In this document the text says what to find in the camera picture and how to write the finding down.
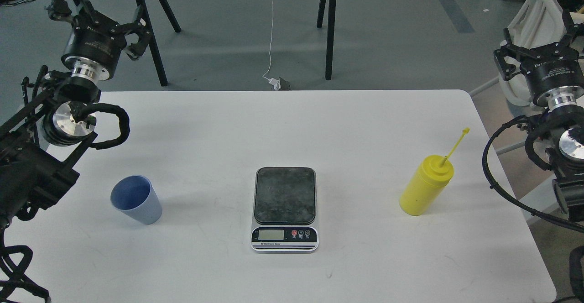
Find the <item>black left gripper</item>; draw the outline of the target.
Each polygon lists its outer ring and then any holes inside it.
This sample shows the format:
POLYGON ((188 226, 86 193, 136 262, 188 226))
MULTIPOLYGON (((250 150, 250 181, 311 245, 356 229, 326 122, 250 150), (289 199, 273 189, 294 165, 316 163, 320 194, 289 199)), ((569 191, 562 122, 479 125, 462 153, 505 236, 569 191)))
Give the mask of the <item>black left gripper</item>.
POLYGON ((89 0, 71 0, 77 14, 69 7, 67 0, 51 0, 46 7, 50 20, 71 24, 72 31, 61 62, 69 70, 76 61, 89 60, 99 66, 99 79, 110 80, 124 51, 133 61, 140 59, 152 38, 152 32, 146 27, 144 7, 139 5, 134 12, 134 21, 119 24, 116 21, 98 20, 94 23, 94 8, 89 0), (128 43, 126 37, 135 35, 137 41, 128 43))

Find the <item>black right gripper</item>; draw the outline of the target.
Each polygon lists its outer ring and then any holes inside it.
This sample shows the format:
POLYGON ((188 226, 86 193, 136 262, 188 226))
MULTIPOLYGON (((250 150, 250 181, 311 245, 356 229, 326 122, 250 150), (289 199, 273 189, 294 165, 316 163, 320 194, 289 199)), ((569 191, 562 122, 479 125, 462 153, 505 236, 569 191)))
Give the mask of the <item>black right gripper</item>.
POLYGON ((575 99, 583 95, 584 78, 578 62, 583 55, 583 44, 578 49, 571 47, 583 37, 583 14, 563 10, 566 32, 563 44, 549 43, 528 49, 518 47, 512 41, 508 28, 503 29, 504 42, 494 50, 494 61, 504 81, 523 74, 530 91, 531 103, 547 107, 548 100, 557 93, 573 94, 575 99))

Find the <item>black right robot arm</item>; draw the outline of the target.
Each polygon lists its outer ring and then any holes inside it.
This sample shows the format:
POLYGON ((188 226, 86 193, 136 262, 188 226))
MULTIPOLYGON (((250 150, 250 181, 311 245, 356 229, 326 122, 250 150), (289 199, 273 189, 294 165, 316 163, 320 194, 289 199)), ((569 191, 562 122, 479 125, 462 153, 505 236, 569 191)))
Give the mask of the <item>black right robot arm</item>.
POLYGON ((572 14, 562 14, 565 33, 559 41, 540 47, 515 45, 508 29, 503 31, 504 44, 494 51, 498 71, 505 81, 522 75, 526 79, 532 103, 543 109, 538 115, 520 115, 504 123, 488 140, 481 159, 490 188, 501 197, 553 225, 582 233, 584 219, 584 157, 582 52, 571 44, 583 35, 583 24, 572 14), (527 132, 523 147, 527 157, 542 170, 552 171, 553 192, 563 218, 538 211, 512 197, 495 180, 488 164, 488 153, 494 140, 505 130, 516 126, 527 132))

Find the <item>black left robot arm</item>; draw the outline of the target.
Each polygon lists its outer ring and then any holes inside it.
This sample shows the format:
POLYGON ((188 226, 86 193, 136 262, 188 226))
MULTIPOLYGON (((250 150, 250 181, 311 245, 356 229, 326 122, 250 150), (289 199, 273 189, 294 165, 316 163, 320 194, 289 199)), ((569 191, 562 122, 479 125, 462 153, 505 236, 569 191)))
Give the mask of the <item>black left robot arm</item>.
POLYGON ((1 126, 2 234, 13 218, 28 221, 56 205, 77 182, 74 166, 88 149, 113 148, 129 138, 127 112, 101 103, 97 84, 113 77, 122 53, 137 60, 154 37, 141 5, 128 24, 98 12, 89 0, 52 0, 47 11, 51 20, 71 25, 61 57, 67 70, 42 66, 35 82, 23 78, 23 108, 1 126))

